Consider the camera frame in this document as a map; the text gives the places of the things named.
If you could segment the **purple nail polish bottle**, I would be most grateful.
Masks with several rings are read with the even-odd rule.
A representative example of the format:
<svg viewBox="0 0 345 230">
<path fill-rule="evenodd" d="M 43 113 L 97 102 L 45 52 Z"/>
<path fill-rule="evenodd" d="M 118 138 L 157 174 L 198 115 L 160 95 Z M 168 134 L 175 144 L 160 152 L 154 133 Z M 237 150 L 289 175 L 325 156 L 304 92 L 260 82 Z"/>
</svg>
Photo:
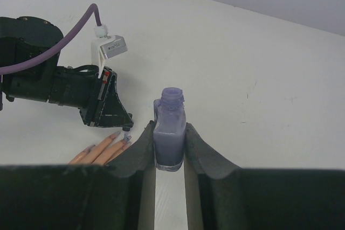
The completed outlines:
<svg viewBox="0 0 345 230">
<path fill-rule="evenodd" d="M 176 172 L 183 163 L 187 124 L 180 88 L 163 89 L 161 97 L 154 101 L 154 122 L 155 166 L 162 171 Z"/>
</svg>

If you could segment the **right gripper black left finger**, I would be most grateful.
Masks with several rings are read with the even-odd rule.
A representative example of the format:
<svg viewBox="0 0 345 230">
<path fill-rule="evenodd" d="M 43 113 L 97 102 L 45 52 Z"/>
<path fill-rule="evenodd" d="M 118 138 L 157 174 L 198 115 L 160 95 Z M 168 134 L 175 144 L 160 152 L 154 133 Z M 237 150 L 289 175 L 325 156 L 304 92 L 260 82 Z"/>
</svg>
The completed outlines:
<svg viewBox="0 0 345 230">
<path fill-rule="evenodd" d="M 105 166 L 1 167 L 1 229 L 153 229 L 153 129 Z"/>
</svg>

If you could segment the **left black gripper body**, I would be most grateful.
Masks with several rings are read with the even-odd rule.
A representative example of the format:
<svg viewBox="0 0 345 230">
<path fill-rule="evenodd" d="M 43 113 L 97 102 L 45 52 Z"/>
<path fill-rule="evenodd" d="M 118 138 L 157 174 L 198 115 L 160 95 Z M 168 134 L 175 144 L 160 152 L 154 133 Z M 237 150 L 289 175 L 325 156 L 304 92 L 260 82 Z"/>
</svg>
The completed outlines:
<svg viewBox="0 0 345 230">
<path fill-rule="evenodd" d="M 79 113 L 84 125 L 89 127 L 117 127 L 116 112 L 116 73 L 104 67 L 100 78 L 96 76 L 89 102 Z"/>
</svg>

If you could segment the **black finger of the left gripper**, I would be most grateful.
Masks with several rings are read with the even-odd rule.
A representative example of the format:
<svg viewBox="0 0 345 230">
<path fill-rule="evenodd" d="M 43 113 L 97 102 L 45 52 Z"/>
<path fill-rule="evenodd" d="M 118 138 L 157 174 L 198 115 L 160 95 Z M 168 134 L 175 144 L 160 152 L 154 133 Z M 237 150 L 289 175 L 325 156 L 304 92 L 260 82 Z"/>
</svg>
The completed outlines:
<svg viewBox="0 0 345 230">
<path fill-rule="evenodd" d="M 104 88 L 96 108 L 96 126 L 99 128 L 132 128 L 134 121 L 122 105 L 116 84 Z"/>
</svg>

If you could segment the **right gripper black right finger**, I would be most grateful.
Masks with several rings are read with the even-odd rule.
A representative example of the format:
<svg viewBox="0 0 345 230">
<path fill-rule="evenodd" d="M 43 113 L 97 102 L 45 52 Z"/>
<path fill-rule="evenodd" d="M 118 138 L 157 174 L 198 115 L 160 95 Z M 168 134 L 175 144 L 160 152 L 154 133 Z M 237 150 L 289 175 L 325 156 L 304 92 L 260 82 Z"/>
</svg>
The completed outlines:
<svg viewBox="0 0 345 230">
<path fill-rule="evenodd" d="M 344 171 L 241 168 L 187 124 L 189 229 L 344 229 Z"/>
</svg>

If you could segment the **mannequin hand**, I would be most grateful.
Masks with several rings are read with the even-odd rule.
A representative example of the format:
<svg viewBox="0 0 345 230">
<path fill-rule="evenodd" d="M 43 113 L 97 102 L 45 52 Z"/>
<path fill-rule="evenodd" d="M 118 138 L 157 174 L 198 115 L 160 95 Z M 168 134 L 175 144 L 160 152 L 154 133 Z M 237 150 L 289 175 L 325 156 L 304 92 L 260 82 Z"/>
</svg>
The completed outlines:
<svg viewBox="0 0 345 230">
<path fill-rule="evenodd" d="M 106 165 L 113 159 L 117 158 L 126 149 L 131 146 L 131 139 L 129 142 L 119 139 L 121 132 L 117 131 L 97 145 L 90 145 L 85 148 L 82 152 L 77 154 L 69 164 L 95 164 L 95 165 Z"/>
</svg>

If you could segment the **nail polish brush cap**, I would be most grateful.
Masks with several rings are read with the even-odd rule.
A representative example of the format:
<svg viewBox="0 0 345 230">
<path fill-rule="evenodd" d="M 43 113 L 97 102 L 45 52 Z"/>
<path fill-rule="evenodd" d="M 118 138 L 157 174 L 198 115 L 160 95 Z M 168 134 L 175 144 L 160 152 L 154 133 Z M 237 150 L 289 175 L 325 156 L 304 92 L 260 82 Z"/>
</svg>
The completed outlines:
<svg viewBox="0 0 345 230">
<path fill-rule="evenodd" d="M 131 138 L 130 135 L 129 135 L 131 128 L 126 127 L 126 128 L 122 128 L 122 130 L 123 130 L 123 133 L 124 133 L 123 140 L 126 141 L 126 142 L 129 142 L 129 140 Z"/>
</svg>

